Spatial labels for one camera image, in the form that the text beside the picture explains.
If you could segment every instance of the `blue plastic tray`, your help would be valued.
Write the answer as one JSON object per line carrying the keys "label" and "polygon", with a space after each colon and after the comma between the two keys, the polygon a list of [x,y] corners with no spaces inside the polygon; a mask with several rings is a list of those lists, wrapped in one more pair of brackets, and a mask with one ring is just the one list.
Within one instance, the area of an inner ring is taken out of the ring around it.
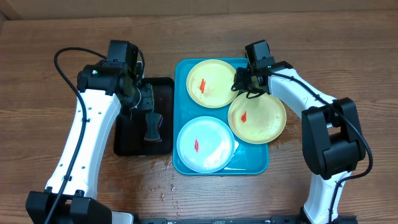
{"label": "blue plastic tray", "polygon": [[[174,167],[185,175],[245,175],[260,174],[264,172],[269,163],[268,144],[250,144],[235,137],[239,143],[229,164],[217,172],[211,174],[201,174],[192,171],[181,161],[177,152],[177,137],[188,121],[199,116],[212,116],[218,118],[228,125],[229,105],[222,108],[210,109],[195,103],[188,95],[187,77],[189,71],[197,63],[210,58],[195,58],[182,60],[175,68],[175,89],[174,89],[174,145],[173,145],[173,164]],[[246,58],[215,58],[231,64],[234,68],[246,67]]]}

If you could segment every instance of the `plate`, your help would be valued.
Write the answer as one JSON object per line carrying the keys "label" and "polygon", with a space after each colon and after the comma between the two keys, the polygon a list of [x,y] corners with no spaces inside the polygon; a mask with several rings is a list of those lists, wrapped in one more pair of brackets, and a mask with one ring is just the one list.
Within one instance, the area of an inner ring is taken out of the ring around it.
{"label": "plate", "polygon": [[234,135],[217,118],[194,118],[178,134],[177,152],[189,169],[202,174],[216,172],[224,168],[233,156]]}
{"label": "plate", "polygon": [[222,60],[204,60],[188,74],[188,94],[196,103],[207,108],[228,105],[238,95],[237,91],[231,91],[235,72],[232,65]]}
{"label": "plate", "polygon": [[281,134],[286,125],[286,110],[282,102],[272,95],[247,99],[243,93],[229,107],[228,123],[238,138],[252,144],[263,144]]}

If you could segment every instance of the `yellow plate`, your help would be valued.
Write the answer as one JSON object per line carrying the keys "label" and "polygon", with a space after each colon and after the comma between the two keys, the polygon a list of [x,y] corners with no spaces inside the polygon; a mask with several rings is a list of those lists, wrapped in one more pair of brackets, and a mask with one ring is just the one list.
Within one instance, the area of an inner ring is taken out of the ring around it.
{"label": "yellow plate", "polygon": [[286,125],[286,110],[282,102],[268,94],[249,100],[246,94],[239,95],[229,107],[228,123],[232,132],[253,144],[274,140]]}
{"label": "yellow plate", "polygon": [[220,108],[231,103],[238,91],[231,91],[235,68],[216,59],[204,60],[196,64],[187,77],[189,96],[207,108]]}

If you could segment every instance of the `red sauce smear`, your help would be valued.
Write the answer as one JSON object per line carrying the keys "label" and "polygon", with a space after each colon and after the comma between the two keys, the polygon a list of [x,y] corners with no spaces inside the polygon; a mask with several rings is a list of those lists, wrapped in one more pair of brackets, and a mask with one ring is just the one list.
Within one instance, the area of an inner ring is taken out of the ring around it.
{"label": "red sauce smear", "polygon": [[199,142],[198,142],[198,140],[195,140],[195,150],[197,152],[199,152]]}
{"label": "red sauce smear", "polygon": [[244,122],[244,123],[246,122],[246,117],[247,117],[247,114],[246,114],[246,111],[245,111],[244,114],[241,117],[242,122]]}
{"label": "red sauce smear", "polygon": [[206,81],[205,81],[204,78],[202,78],[201,79],[201,84],[200,84],[200,87],[199,87],[201,93],[205,92],[205,85],[206,85]]}

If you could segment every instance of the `wood grain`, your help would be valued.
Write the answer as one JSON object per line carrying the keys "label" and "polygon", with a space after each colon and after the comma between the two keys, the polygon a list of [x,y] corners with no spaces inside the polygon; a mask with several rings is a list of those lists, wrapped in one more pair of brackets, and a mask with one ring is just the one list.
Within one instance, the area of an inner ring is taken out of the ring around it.
{"label": "wood grain", "polygon": [[4,14],[0,11],[0,34],[1,34],[1,30],[2,30],[2,25],[4,24],[4,22],[7,20],[7,18],[4,16]]}
{"label": "wood grain", "polygon": [[[27,194],[44,189],[72,124],[76,99],[54,68],[57,50],[77,46],[105,54],[110,39],[128,40],[142,49],[148,77],[174,77],[185,58],[242,57],[245,45],[267,39],[276,60],[291,63],[326,94],[356,102],[374,169],[346,184],[340,213],[355,214],[361,223],[395,223],[397,21],[398,11],[362,11],[5,23],[0,36],[0,222],[31,223]],[[97,60],[84,52],[59,58],[74,83],[77,73]],[[256,176],[193,177],[173,166],[166,175],[171,155],[118,157],[113,139],[112,130],[98,182],[98,200],[113,210],[174,219],[177,212],[180,218],[255,218],[297,214],[307,199],[311,174],[302,157],[301,123],[288,108],[286,128],[269,144],[269,167]],[[354,173],[366,166],[367,161],[360,162]]]}
{"label": "wood grain", "polygon": [[396,10],[398,0],[2,0],[12,19]]}

